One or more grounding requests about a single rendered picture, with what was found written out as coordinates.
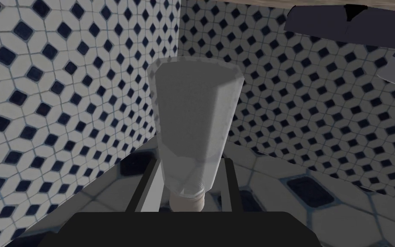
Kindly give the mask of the clear grey bottle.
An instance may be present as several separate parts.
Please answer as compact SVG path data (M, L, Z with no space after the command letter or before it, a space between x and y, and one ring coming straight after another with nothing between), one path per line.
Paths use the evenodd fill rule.
M163 178L174 212L200 212L213 187L244 83L233 63L156 59L147 69Z

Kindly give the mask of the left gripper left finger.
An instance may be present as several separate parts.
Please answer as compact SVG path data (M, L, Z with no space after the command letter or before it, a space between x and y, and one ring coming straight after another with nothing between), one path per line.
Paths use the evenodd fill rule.
M150 160L125 212L158 212L164 190L161 162Z

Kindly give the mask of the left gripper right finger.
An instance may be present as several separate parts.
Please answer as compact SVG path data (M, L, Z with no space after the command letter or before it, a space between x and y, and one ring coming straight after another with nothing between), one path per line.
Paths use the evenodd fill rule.
M219 208L222 212L244 211L234 163L231 159L221 159L210 194L216 202L220 197Z

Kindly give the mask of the dark blue cabinet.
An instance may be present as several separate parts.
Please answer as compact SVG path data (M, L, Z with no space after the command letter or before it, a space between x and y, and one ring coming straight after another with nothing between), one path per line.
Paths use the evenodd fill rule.
M366 5L293 6L285 31L395 49L395 11ZM395 84L395 53L378 76Z

